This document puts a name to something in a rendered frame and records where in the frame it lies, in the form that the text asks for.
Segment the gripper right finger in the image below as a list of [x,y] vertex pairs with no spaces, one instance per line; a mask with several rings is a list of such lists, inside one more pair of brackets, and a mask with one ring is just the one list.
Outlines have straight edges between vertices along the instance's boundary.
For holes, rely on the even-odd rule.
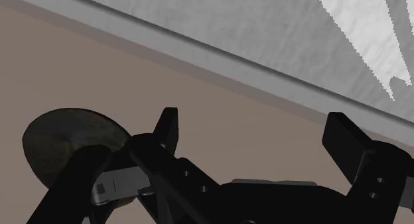
[[394,144],[371,139],[344,113],[327,116],[322,145],[351,184],[349,224],[393,224],[412,157]]

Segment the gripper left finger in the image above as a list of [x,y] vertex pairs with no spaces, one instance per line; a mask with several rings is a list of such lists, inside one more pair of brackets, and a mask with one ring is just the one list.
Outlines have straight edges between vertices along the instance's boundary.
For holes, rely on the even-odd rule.
[[78,149],[59,173],[27,224],[106,224],[118,202],[92,203],[92,190],[105,171],[136,165],[144,184],[136,196],[157,224],[223,224],[212,196],[213,179],[185,158],[176,158],[178,110],[167,107],[152,133],[130,136],[112,152],[104,145]]

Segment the dark olive round object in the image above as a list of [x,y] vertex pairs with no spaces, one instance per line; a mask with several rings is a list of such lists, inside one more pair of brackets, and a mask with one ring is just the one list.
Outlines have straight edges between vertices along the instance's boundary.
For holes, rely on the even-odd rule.
[[83,108],[58,108],[33,119],[21,142],[33,174],[43,186],[51,188],[78,149],[99,144],[117,152],[130,136],[104,114]]

